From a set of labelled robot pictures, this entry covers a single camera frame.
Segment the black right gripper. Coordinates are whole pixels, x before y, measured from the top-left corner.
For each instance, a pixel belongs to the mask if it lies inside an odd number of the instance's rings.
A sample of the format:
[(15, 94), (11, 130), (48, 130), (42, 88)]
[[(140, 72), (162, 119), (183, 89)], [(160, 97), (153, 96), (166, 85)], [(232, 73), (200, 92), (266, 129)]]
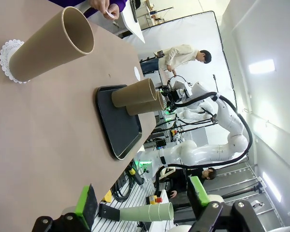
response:
[(168, 88), (160, 88), (159, 91), (162, 96), (169, 98), (170, 104), (166, 105), (165, 111), (166, 114), (171, 114), (175, 110), (175, 104), (183, 98), (183, 93), (180, 89), (169, 90)]

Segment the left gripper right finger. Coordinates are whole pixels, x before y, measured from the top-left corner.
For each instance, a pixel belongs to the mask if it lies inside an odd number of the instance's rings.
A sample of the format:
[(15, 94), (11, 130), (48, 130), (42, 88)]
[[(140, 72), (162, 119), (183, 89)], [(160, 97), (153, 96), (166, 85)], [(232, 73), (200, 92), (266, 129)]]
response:
[(198, 177), (188, 179), (187, 196), (196, 217), (190, 232), (263, 232), (265, 229), (248, 201), (233, 205), (209, 199)]

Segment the person's left hand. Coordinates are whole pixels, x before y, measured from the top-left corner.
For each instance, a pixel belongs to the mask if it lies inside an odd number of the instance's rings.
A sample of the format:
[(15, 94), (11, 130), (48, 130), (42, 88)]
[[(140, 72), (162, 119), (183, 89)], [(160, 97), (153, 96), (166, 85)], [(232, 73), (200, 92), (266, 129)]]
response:
[(104, 15), (105, 18), (110, 19), (110, 20), (116, 20), (119, 18), (119, 6), (117, 4), (111, 4), (109, 5), (106, 14)]

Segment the person's right hand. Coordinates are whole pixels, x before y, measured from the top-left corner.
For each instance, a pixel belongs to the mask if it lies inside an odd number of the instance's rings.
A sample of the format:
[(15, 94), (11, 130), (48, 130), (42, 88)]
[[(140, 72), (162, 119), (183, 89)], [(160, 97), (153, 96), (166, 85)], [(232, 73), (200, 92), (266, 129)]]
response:
[(89, 0), (90, 7), (105, 13), (108, 9), (110, 2), (109, 0)]

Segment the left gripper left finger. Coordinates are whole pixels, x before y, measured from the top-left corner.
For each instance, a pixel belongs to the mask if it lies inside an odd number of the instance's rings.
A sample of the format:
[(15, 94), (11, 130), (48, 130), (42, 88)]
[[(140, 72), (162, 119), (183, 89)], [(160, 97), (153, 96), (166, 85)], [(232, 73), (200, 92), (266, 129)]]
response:
[(40, 216), (32, 228), (33, 232), (90, 232), (98, 203), (92, 185), (84, 186), (74, 212), (61, 215), (56, 220)]

